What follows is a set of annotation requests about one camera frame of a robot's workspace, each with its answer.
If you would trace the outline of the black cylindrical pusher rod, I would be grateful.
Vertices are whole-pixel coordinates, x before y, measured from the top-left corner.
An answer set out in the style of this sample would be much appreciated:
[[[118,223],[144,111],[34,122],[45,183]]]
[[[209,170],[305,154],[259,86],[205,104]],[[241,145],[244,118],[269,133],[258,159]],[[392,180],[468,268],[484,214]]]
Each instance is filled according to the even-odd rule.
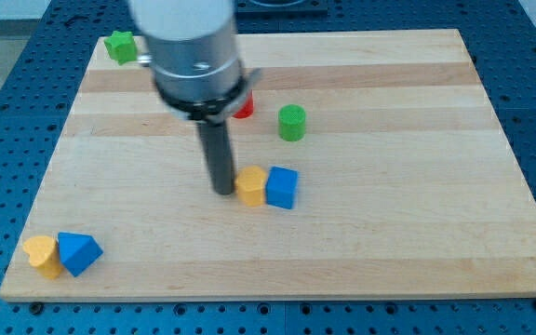
[[[198,123],[196,127],[213,191],[220,195],[232,194],[235,163],[227,123]]]

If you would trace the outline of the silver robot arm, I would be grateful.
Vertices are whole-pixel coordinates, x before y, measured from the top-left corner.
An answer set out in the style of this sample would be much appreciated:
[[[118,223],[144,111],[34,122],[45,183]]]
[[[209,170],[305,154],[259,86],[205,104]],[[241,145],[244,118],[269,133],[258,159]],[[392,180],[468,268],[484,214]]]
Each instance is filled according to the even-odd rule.
[[[169,110],[196,123],[215,193],[235,190],[235,163],[227,121],[259,80],[246,74],[236,40],[231,0],[129,0],[148,53],[154,86]]]

